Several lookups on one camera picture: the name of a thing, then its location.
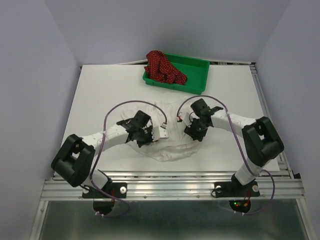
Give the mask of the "white skirt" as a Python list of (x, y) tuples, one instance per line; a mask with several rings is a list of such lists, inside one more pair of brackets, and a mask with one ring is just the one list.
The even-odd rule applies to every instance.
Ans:
[[(153, 158), (158, 162), (173, 162), (180, 159), (188, 158), (198, 152), (201, 143), (193, 140), (184, 133), (186, 125), (184, 122), (177, 122), (176, 114), (182, 101), (162, 101), (153, 102), (160, 107), (167, 116), (168, 138), (138, 147), (135, 142), (129, 142), (128, 145), (136, 152)], [(154, 106), (145, 103), (130, 103), (124, 107), (121, 118), (132, 118), (138, 110), (151, 116), (152, 125), (160, 126), (164, 122), (163, 114)]]

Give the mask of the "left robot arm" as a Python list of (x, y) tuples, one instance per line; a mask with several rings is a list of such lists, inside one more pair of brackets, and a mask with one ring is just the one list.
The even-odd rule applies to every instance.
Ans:
[(112, 180), (92, 166), (99, 151), (136, 141), (148, 144), (152, 139), (151, 117), (139, 110), (134, 117), (121, 120), (106, 131), (89, 136), (69, 135), (54, 157), (51, 168), (72, 187), (80, 185), (94, 188), (100, 197), (111, 193)]

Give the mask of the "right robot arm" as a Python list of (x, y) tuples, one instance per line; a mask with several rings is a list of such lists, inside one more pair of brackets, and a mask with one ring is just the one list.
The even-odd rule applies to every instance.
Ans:
[(190, 113), (181, 112), (180, 106), (177, 121), (185, 124), (184, 133), (194, 141), (201, 142), (208, 128), (223, 129), (233, 134), (243, 164), (232, 176), (230, 189), (233, 194), (242, 195), (265, 165), (284, 151), (284, 143), (268, 117), (240, 116), (230, 113), (221, 101), (218, 103), (220, 106), (211, 108), (200, 98), (190, 105)]

